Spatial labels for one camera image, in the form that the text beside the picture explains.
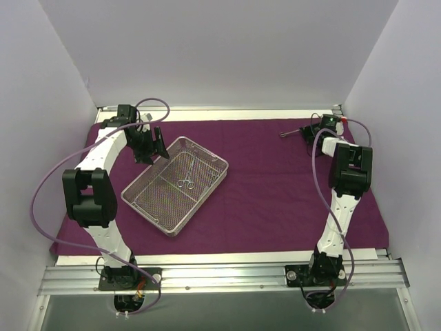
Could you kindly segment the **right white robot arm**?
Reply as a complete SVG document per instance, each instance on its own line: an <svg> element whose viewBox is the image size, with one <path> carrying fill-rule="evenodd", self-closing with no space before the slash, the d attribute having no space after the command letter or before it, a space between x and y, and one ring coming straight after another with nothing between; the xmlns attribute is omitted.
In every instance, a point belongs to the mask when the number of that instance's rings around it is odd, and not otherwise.
<svg viewBox="0 0 441 331"><path fill-rule="evenodd" d="M312 263L306 267L306 276L316 285L324 283L331 274L342 268L342 254L346 234L356 206L371 187L373 149L345 141L337 129L314 124L300 130L305 141L312 144L311 166L319 197L321 192L316 173L316 151L331 157L328 186L331 203L326 203L328 217L321 238L316 244Z"/></svg>

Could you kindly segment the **steel surgical scissors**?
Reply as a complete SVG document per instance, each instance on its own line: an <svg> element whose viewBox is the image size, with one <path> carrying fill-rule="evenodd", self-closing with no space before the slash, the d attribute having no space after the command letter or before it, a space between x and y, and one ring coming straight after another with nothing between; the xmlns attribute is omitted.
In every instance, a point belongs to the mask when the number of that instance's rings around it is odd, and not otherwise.
<svg viewBox="0 0 441 331"><path fill-rule="evenodd" d="M298 128L298 129L295 129L295 130L292 130L292 131L288 131L288 132L281 132L279 134L279 137L280 138L285 138L285 137L288 137L290 135L296 134L297 132L300 132L300 131L301 131L301 129Z"/></svg>

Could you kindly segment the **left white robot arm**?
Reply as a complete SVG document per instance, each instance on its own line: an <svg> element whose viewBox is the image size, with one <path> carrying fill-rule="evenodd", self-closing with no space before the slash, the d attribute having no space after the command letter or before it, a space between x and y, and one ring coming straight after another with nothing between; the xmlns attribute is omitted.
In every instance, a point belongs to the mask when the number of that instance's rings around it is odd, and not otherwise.
<svg viewBox="0 0 441 331"><path fill-rule="evenodd" d="M132 250L125 244L116 224L118 202L110 173L120 152L129 147L135 161L153 164L152 157L168 159L161 129L138 131L134 126L117 130L103 123L93 148L85 158L62 175L68 217L82 227L101 249L104 266L116 269L114 281L123 289L133 288L139 280Z"/></svg>

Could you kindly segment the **metal mesh tray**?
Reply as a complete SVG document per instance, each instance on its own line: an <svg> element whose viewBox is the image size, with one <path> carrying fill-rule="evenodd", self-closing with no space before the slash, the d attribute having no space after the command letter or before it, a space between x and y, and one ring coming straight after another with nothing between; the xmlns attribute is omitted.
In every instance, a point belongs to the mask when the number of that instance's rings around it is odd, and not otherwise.
<svg viewBox="0 0 441 331"><path fill-rule="evenodd" d="M122 200L161 232L175 237L227 176L229 164L195 141L180 136L121 193ZM179 188L196 157L192 173L195 188Z"/></svg>

